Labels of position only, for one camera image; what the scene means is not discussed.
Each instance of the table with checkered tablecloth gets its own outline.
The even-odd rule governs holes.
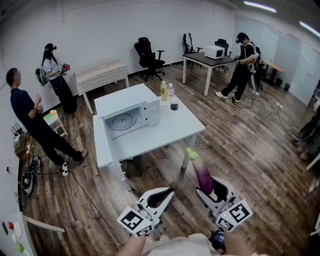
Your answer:
[[[128,88],[128,67],[127,64],[121,63],[119,60],[99,61],[76,74],[76,86],[79,96],[83,95],[91,114],[94,112],[86,93],[110,83],[117,83],[121,79],[125,79],[125,85]]]

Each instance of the black shirt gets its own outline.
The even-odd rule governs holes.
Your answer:
[[[34,119],[29,117],[28,114],[34,108],[35,103],[25,90],[12,89],[10,101],[16,117],[37,141],[53,131],[39,112],[36,113]]]

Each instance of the black pants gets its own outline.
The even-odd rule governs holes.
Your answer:
[[[63,137],[55,133],[53,130],[47,134],[41,134],[40,136],[36,135],[33,137],[41,145],[43,151],[56,166],[63,165],[65,160],[57,154],[55,149],[70,156],[76,162],[82,160],[81,152],[76,151]]]
[[[241,65],[240,63],[235,68],[230,83],[224,88],[221,93],[223,96],[228,96],[234,88],[236,92],[234,98],[239,101],[242,94],[244,93],[247,83],[251,77],[252,73],[249,71],[246,65]]]
[[[65,79],[60,75],[50,80],[50,84],[53,87],[55,95],[59,97],[63,111],[69,115],[73,114],[77,110],[77,102]]]

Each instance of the yellow bottle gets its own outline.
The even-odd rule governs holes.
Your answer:
[[[161,100],[166,101],[168,99],[168,87],[166,81],[162,81],[161,84]]]

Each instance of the ceiling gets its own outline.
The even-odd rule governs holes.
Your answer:
[[[31,1],[32,0],[0,0],[0,26],[18,9]],[[299,21],[303,21],[320,32],[320,0],[249,0],[273,7],[277,10],[277,13],[269,13],[266,10],[247,6],[243,0],[211,1],[230,9],[245,9],[270,14],[297,26],[299,26]]]

